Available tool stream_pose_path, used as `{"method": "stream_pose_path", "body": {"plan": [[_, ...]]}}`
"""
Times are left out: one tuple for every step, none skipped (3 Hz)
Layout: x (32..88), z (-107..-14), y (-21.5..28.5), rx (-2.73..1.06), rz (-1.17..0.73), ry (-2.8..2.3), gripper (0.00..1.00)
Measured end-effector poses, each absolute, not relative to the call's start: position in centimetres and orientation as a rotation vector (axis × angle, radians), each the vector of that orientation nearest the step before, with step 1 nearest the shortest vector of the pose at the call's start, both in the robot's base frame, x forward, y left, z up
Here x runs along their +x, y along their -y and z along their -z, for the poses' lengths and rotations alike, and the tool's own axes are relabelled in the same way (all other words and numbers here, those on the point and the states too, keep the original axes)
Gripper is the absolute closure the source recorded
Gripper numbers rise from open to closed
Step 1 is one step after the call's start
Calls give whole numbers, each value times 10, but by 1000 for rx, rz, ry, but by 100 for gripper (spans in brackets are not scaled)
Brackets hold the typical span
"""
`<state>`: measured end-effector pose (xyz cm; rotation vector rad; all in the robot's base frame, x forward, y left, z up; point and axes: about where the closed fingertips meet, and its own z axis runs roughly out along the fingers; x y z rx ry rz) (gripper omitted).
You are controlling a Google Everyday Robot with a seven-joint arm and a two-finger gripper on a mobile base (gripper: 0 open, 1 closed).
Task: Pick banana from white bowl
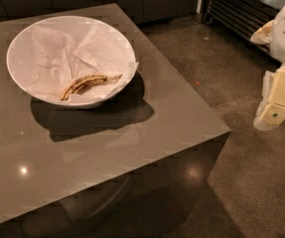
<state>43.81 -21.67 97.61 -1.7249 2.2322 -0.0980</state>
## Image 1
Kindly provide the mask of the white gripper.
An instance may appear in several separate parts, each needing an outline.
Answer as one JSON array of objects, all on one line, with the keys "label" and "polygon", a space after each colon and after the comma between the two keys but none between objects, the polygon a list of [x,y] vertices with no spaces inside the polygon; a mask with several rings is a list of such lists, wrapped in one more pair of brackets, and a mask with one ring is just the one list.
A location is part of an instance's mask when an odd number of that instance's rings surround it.
[{"label": "white gripper", "polygon": [[255,31],[250,40],[257,45],[270,44],[271,56],[283,63],[275,72],[265,72],[262,101],[253,121],[256,129],[268,131],[285,121],[285,5],[274,21],[267,22]]}]

